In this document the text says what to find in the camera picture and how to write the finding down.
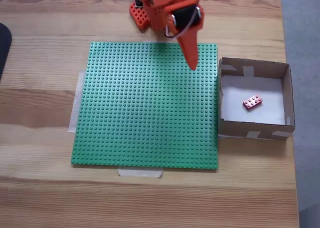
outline masking tape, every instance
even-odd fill
[[[73,100],[68,132],[76,133],[78,115],[79,115],[79,110],[81,105],[82,91],[84,89],[85,76],[86,76],[86,72],[84,70],[80,71],[78,76],[78,82],[76,84],[76,89],[75,89],[75,95]]]
[[[288,117],[286,118],[285,124],[286,124],[287,126],[290,126],[290,125],[291,125],[290,116],[288,116]]]
[[[160,178],[164,169],[158,167],[118,166],[119,176]]]
[[[254,77],[255,71],[253,66],[244,66],[243,67],[243,76],[244,77]]]
[[[247,138],[257,139],[261,131],[249,131],[246,135]]]
[[[291,133],[286,131],[274,131],[272,132],[272,135],[278,137],[289,137]]]
[[[236,68],[234,68],[232,65],[230,64],[222,64],[221,65],[221,70],[223,71],[237,71]]]

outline tape strip on box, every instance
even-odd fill
[[[243,76],[244,77],[254,77],[255,70],[253,66],[244,66],[243,67]]]

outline wooden table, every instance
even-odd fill
[[[296,228],[293,141],[225,138],[219,170],[71,166],[68,133],[91,41],[156,41],[132,0],[0,0],[13,43],[0,82],[1,227]],[[202,0],[198,41],[219,57],[285,62],[278,0]]]

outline gray floor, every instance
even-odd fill
[[[282,0],[292,68],[294,153],[299,210],[320,202],[320,0]]]

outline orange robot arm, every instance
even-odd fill
[[[196,69],[197,32],[203,27],[205,14],[198,0],[135,0],[129,11],[139,30],[151,26],[176,38],[190,69]]]

